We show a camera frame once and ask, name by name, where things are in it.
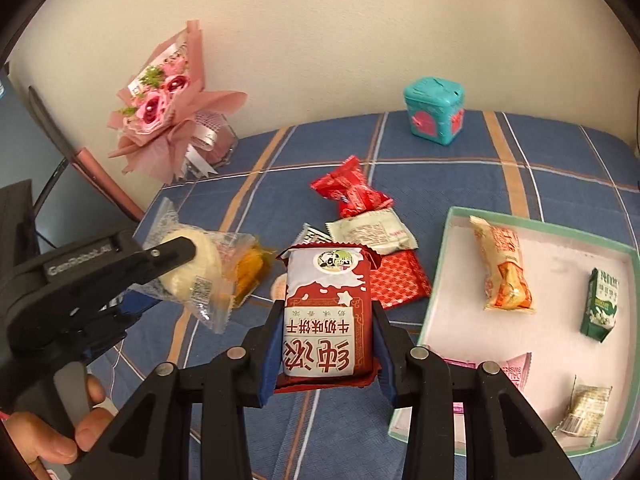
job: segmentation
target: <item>red snack package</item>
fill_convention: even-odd
[[[380,268],[371,271],[371,299],[393,308],[431,295],[431,283],[411,250],[382,256]]]
[[[394,204],[393,199],[367,186],[360,161],[355,155],[351,155],[335,171],[313,181],[311,189],[329,200],[338,201],[340,218],[384,209]]]
[[[371,384],[378,364],[370,270],[380,265],[379,254],[334,242],[287,251],[288,258],[279,256],[287,265],[287,293],[276,393]]]

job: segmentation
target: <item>human hand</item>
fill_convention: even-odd
[[[86,389],[93,406],[104,401],[106,394],[96,377],[87,375]],[[71,464],[78,458],[78,448],[89,451],[112,419],[113,415],[104,408],[92,409],[76,427],[75,441],[28,412],[14,413],[4,427],[36,478],[50,480],[38,457],[50,463]]]

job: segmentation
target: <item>pink sausage wrapper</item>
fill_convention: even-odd
[[[462,366],[465,368],[478,368],[480,363],[475,363],[471,361],[457,361],[456,359],[445,359],[442,358],[445,362],[450,365]],[[498,361],[497,362],[502,368],[502,371],[510,378],[511,382],[515,384],[516,388],[522,392],[524,390],[525,384],[527,384],[527,379],[529,379],[529,368],[531,366],[531,352],[527,352],[526,354],[519,355],[518,357],[514,357],[513,359],[509,359],[507,361]],[[462,402],[454,402],[453,403],[453,413],[463,414],[465,413]]]

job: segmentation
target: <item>green milk carton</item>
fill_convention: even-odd
[[[618,280],[604,270],[593,269],[580,332],[602,343],[616,325],[617,311]]]

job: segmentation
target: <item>teal gift box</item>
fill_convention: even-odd
[[[462,85],[423,77],[404,89],[412,134],[447,146],[462,129],[465,91]]]

